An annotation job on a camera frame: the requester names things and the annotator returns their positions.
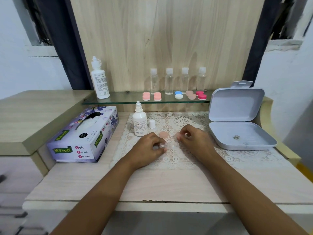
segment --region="box lid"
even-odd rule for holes
[[[250,87],[252,81],[235,81],[231,87],[219,88],[212,94],[209,120],[239,122],[253,120],[262,103],[264,90]]]

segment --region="tissue box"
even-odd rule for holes
[[[118,122],[116,106],[87,108],[50,139],[47,147],[57,162],[97,162]]]

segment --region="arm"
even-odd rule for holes
[[[152,149],[154,145],[160,143],[165,143],[165,140],[155,133],[139,139],[129,153],[119,160],[68,213],[51,235],[101,234],[133,172],[166,152],[165,148]]]
[[[269,198],[225,162],[215,151],[208,133],[191,125],[184,126],[180,133],[178,140],[210,171],[249,234],[307,234]]]

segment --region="glass shelf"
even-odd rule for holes
[[[183,98],[178,100],[175,98],[175,95],[166,95],[164,91],[161,91],[162,100],[156,102],[153,100],[153,95],[150,95],[149,101],[142,100],[143,91],[130,91],[130,92],[110,92],[110,97],[106,99],[98,99],[96,95],[94,98],[85,99],[83,105],[117,105],[117,104],[135,104],[137,101],[140,101],[142,104],[169,104],[169,103],[208,103],[210,102],[213,90],[205,91],[207,99],[202,101],[198,98],[194,100],[188,99],[186,95],[183,95]]]

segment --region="bottle label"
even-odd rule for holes
[[[146,131],[148,129],[147,121],[135,121],[134,120],[134,126],[135,126],[135,133],[140,135],[145,135]]]
[[[98,89],[100,95],[107,95],[109,94],[108,84],[106,82],[105,74],[93,74],[95,77],[94,84]]]

